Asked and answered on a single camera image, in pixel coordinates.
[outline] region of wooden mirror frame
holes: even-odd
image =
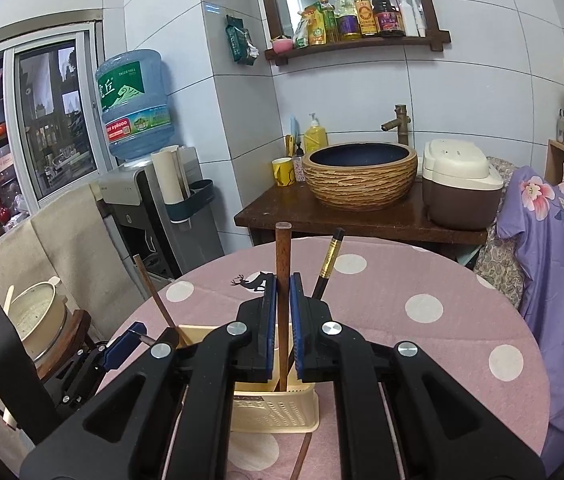
[[[424,38],[414,36],[403,36],[397,38],[362,38],[361,40],[340,41],[339,43],[328,43],[325,45],[307,46],[276,54],[272,49],[265,52],[269,61],[274,61],[277,66],[286,65],[289,58],[317,54],[318,52],[328,52],[331,50],[344,50],[347,48],[360,48],[363,46],[382,46],[382,45],[428,45],[434,52],[444,52],[444,44],[451,43],[451,34],[448,30],[440,30],[438,16],[433,6],[433,0],[420,0],[424,19],[427,22],[427,35]],[[271,38],[280,37],[283,34],[282,23],[280,22],[279,10],[276,0],[264,0],[264,8],[267,13],[268,30]]]

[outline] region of faucet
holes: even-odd
[[[395,105],[395,115],[397,116],[396,119],[382,125],[382,131],[388,132],[393,128],[398,128],[398,142],[408,146],[411,118],[407,115],[406,105]]]

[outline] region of wash basin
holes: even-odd
[[[307,153],[302,166],[306,183],[323,204],[376,211],[411,190],[417,153],[392,142],[351,142]]]

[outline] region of round table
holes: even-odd
[[[291,272],[306,294],[315,286],[328,237],[293,240]],[[220,326],[262,290],[260,272],[275,272],[275,245],[224,256],[189,272],[159,295],[178,324]],[[345,238],[323,300],[334,320],[368,341],[411,340],[538,454],[549,419],[549,382],[537,344],[508,300],[485,280],[422,248],[376,238]],[[145,323],[157,338],[166,328],[153,300],[120,327]],[[141,345],[126,364],[146,346]],[[107,374],[108,383],[117,373]],[[332,385],[317,384],[320,425],[300,479],[340,478]],[[229,480],[288,479],[301,434],[232,433]]]

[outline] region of silver screw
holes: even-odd
[[[405,341],[404,343],[400,343],[398,345],[398,352],[404,357],[413,357],[417,353],[417,346],[415,343]]]
[[[151,347],[151,355],[155,359],[162,359],[171,353],[171,347],[166,343],[157,343]]]
[[[244,332],[246,332],[246,330],[247,326],[241,321],[233,321],[226,327],[226,332],[231,335],[242,335]]]
[[[337,321],[327,321],[322,325],[322,332],[326,335],[337,335],[342,332],[342,325]]]

